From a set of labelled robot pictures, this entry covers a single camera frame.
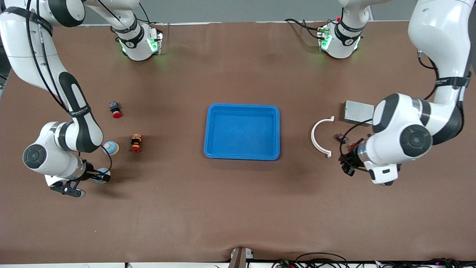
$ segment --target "brown table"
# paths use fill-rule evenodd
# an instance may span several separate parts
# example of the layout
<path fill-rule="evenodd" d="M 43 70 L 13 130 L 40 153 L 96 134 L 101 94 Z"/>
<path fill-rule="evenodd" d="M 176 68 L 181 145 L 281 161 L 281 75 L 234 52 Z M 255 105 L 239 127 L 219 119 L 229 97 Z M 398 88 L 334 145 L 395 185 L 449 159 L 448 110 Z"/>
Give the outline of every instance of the brown table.
<path fill-rule="evenodd" d="M 377 104 L 394 92 L 431 91 L 433 72 L 418 64 L 407 24 L 369 23 L 346 60 L 319 53 L 305 29 L 283 23 L 170 26 L 163 55 L 144 62 L 122 55 L 106 27 L 55 30 L 105 141 L 121 149 L 111 182 L 80 184 L 85 198 L 48 189 L 21 156 L 45 123 L 69 118 L 48 92 L 12 75 L 0 101 L 0 262 L 223 261 L 237 246 L 256 258 L 327 251 L 350 260 L 475 259 L 473 84 L 462 134 L 404 164 L 392 187 L 341 171 L 333 136 L 350 124 L 317 130 L 331 159 L 309 138 L 347 99 Z M 111 101 L 123 118 L 111 117 Z M 212 103 L 276 105 L 280 158 L 206 158 Z M 135 133 L 143 136 L 138 154 L 128 151 Z M 100 150 L 82 156 L 109 165 Z"/>

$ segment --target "silver box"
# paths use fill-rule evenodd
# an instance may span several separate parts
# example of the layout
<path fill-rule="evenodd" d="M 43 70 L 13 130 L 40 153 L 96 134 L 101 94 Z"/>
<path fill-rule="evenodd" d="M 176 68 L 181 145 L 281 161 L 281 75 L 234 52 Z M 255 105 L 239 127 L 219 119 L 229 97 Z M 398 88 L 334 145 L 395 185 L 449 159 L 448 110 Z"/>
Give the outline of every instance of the silver box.
<path fill-rule="evenodd" d="M 374 115 L 374 106 L 365 103 L 346 101 L 344 104 L 344 122 L 358 124 L 367 119 L 372 119 Z M 370 126 L 372 121 L 362 124 L 362 126 Z"/>

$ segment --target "white c-shaped object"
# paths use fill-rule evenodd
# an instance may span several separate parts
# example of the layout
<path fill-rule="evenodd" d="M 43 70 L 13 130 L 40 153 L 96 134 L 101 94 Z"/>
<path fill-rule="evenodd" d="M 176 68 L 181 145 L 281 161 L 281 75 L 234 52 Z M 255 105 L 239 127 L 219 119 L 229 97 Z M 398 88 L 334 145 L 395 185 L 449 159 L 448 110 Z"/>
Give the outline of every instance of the white c-shaped object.
<path fill-rule="evenodd" d="M 322 119 L 321 121 L 317 122 L 317 123 L 314 125 L 314 127 L 312 128 L 312 130 L 311 130 L 311 141 L 312 141 L 312 144 L 314 145 L 314 147 L 315 147 L 316 149 L 318 149 L 319 151 L 321 151 L 321 152 L 327 154 L 327 157 L 328 157 L 328 158 L 331 157 L 332 152 L 329 151 L 329 150 L 326 150 L 326 149 L 322 148 L 322 146 L 320 146 L 320 145 L 317 143 L 316 138 L 315 138 L 315 136 L 314 136 L 314 132 L 316 131 L 316 127 L 317 127 L 320 123 L 322 123 L 322 122 L 333 122 L 333 121 L 334 121 L 334 117 L 333 117 L 333 116 L 331 116 L 329 119 Z"/>

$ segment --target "blue tray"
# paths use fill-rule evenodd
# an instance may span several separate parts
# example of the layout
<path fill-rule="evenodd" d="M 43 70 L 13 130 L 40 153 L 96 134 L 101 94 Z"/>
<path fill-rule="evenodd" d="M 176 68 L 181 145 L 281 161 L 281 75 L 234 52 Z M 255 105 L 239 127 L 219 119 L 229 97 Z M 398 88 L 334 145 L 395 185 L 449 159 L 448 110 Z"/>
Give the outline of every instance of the blue tray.
<path fill-rule="evenodd" d="M 212 104 L 203 152 L 210 158 L 276 160 L 279 109 L 272 105 Z"/>

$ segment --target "gray wall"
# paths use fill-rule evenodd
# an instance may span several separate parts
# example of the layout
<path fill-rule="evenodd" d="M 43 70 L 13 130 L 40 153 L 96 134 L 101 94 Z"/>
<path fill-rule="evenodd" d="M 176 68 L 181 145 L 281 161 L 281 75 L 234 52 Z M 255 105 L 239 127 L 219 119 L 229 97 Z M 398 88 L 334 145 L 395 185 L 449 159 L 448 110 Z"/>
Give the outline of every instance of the gray wall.
<path fill-rule="evenodd" d="M 150 21 L 176 22 L 249 22 L 297 20 L 325 21 L 340 16 L 337 0 L 141 0 Z M 409 20 L 417 0 L 394 0 L 372 7 L 375 20 Z M 145 19 L 142 10 L 134 11 Z M 106 23 L 91 9 L 85 24 Z"/>

